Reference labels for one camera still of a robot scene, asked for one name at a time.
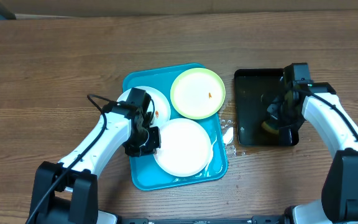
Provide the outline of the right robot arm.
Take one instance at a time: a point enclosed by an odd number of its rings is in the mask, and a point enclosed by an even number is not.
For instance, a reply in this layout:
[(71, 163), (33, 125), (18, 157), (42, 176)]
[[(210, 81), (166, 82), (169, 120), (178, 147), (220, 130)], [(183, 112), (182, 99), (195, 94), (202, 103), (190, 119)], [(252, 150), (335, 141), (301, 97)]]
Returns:
[(285, 218), (290, 223), (358, 223), (358, 126), (332, 86), (293, 85), (271, 101), (267, 113), (262, 127), (274, 134), (308, 121), (333, 158), (320, 199), (288, 208)]

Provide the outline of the light green plate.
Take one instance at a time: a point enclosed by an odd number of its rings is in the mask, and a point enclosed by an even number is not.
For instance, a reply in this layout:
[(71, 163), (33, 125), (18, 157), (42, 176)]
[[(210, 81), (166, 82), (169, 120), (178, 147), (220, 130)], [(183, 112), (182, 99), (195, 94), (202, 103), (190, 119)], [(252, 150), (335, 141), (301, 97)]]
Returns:
[(220, 76), (207, 68), (191, 68), (179, 74), (170, 89), (174, 109), (189, 119), (205, 119), (222, 107), (226, 88)]

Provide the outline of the white plate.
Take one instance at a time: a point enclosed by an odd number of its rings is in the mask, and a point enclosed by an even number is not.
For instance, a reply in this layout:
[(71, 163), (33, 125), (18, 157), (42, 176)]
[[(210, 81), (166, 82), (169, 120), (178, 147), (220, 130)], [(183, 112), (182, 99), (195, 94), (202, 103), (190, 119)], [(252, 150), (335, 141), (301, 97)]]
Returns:
[(153, 101), (149, 103), (147, 112), (153, 113), (153, 118), (149, 124), (146, 124), (146, 118), (142, 124), (143, 128), (158, 127), (161, 128), (167, 121), (170, 120), (171, 109), (170, 103), (166, 96), (155, 88), (149, 86), (136, 86), (140, 90), (145, 90), (147, 94), (151, 96)]
[(160, 128), (161, 146), (154, 154), (159, 167), (176, 177), (199, 173), (213, 156), (213, 145), (204, 128), (197, 122), (177, 118)]

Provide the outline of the white plate front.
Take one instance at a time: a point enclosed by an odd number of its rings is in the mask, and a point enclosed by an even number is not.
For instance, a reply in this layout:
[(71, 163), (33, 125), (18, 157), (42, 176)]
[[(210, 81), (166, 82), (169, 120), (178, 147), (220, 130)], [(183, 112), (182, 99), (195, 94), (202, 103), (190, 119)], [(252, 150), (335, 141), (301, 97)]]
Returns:
[(197, 122), (177, 118), (160, 128), (161, 146), (154, 154), (159, 167), (176, 177), (199, 173), (213, 156), (213, 145), (204, 128)]

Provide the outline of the green yellow sponge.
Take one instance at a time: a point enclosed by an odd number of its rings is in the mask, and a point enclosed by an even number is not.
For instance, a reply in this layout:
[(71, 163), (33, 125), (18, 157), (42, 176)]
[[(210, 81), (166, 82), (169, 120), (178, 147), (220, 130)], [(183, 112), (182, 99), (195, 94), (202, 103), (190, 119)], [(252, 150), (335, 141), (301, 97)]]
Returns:
[(261, 127), (270, 134), (279, 135), (280, 133), (280, 127), (276, 120), (265, 120), (261, 124)]

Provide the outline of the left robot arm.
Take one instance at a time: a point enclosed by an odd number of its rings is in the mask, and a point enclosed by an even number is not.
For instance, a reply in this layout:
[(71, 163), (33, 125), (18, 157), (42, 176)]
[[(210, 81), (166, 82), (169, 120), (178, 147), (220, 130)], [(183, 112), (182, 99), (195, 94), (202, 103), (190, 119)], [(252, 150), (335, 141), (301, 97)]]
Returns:
[(110, 101), (99, 109), (97, 125), (57, 163), (44, 161), (35, 173), (28, 223), (120, 223), (98, 208), (98, 178), (123, 146), (130, 157), (159, 147), (158, 126), (170, 105), (157, 100)]

